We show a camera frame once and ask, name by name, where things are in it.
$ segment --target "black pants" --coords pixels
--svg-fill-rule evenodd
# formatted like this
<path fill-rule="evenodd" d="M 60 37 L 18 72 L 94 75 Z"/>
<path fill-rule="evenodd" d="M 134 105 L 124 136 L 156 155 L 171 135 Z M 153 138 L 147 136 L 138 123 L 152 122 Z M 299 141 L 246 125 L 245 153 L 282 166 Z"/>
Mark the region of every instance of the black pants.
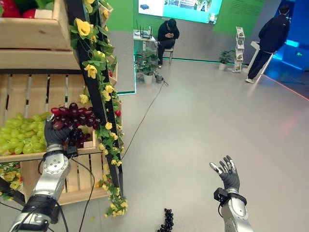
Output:
<path fill-rule="evenodd" d="M 175 40 L 174 39 L 168 39 L 168 40 L 163 40 L 159 41 L 160 44 L 158 44 L 158 58 L 159 62 L 158 64 L 163 64 L 163 53 L 165 49 L 170 49 L 174 46 Z"/>
<path fill-rule="evenodd" d="M 256 77 L 256 75 L 259 73 L 261 68 L 264 66 L 264 64 L 268 61 L 271 54 L 264 52 L 262 50 L 259 51 L 259 53 L 256 55 L 256 58 L 249 70 L 248 78 L 253 80 L 253 78 Z"/>

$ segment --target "black jacket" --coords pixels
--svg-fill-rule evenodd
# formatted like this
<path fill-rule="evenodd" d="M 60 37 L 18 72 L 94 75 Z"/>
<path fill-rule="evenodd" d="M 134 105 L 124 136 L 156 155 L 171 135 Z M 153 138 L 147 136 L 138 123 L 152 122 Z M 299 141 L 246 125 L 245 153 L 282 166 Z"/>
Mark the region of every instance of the black jacket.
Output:
<path fill-rule="evenodd" d="M 260 49 L 266 52 L 275 52 L 281 48 L 286 41 L 290 30 L 290 22 L 281 14 L 269 20 L 261 29 Z"/>
<path fill-rule="evenodd" d="M 158 41 L 169 40 L 169 38 L 165 37 L 165 35 L 167 33 L 173 33 L 174 34 L 174 37 L 172 39 L 178 39 L 179 38 L 179 31 L 178 31 L 177 26 L 174 30 L 169 30 L 168 27 L 167 27 L 167 21 L 165 21 L 159 28 Z"/>

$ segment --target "man sitting on chair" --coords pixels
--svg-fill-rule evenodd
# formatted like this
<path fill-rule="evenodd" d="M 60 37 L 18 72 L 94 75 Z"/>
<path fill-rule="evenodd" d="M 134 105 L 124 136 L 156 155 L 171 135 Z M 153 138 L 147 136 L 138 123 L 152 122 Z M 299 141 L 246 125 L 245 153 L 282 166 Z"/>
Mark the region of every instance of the man sitting on chair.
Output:
<path fill-rule="evenodd" d="M 175 19 L 171 18 L 165 21 L 158 32 L 158 67 L 161 69 L 163 64 L 163 53 L 165 49 L 174 46 L 175 40 L 179 38 L 179 31 Z"/>

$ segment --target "potted plant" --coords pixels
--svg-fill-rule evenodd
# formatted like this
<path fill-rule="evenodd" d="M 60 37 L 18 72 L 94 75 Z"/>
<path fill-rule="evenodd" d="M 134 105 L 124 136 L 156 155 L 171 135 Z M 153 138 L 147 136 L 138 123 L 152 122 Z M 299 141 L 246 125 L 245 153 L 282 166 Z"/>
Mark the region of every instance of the potted plant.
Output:
<path fill-rule="evenodd" d="M 142 51 L 138 69 L 144 74 L 144 81 L 148 85 L 152 83 L 154 74 L 157 73 L 158 60 L 158 57 L 150 48 L 146 48 L 145 51 Z"/>
<path fill-rule="evenodd" d="M 219 70 L 224 70 L 226 68 L 227 63 L 230 61 L 230 59 L 232 58 L 231 53 L 233 53 L 234 50 L 230 50 L 230 51 L 223 51 L 220 54 L 219 57 Z"/>

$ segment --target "white table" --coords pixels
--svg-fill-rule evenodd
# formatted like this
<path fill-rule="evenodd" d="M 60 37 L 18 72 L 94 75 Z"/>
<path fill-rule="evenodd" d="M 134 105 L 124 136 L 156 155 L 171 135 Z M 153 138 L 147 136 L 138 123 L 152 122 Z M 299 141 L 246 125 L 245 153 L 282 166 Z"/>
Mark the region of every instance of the white table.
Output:
<path fill-rule="evenodd" d="M 258 54 L 259 51 L 260 51 L 259 42 L 252 41 L 252 42 L 251 42 L 251 46 L 254 47 L 254 48 L 256 49 L 256 51 L 255 51 L 255 54 L 254 54 L 254 56 L 252 57 L 252 59 L 251 59 L 251 61 L 250 61 L 249 66 L 248 66 L 247 68 L 242 69 L 245 73 L 248 73 L 248 72 L 249 72 L 249 70 L 250 70 L 250 68 L 251 68 L 251 66 L 252 66 L 252 64 L 253 64 L 253 62 L 254 62 L 256 56 L 257 56 L 257 54 Z M 272 57 L 273 57 L 273 54 L 270 56 L 269 60 L 268 60 L 267 63 L 264 65 L 264 67 L 261 69 L 262 72 L 259 73 L 258 75 L 263 75 L 263 74 L 264 74 L 264 72 L 265 72 L 267 66 L 269 65 L 269 63 L 270 63 Z"/>
<path fill-rule="evenodd" d="M 146 42 L 155 42 L 155 38 L 152 36 L 150 39 L 146 39 L 146 38 L 143 38 L 141 37 L 140 35 L 137 35 L 136 32 L 140 32 L 139 30 L 133 30 L 133 39 L 134 40 L 140 40 L 143 42 L 143 51 L 146 50 Z"/>

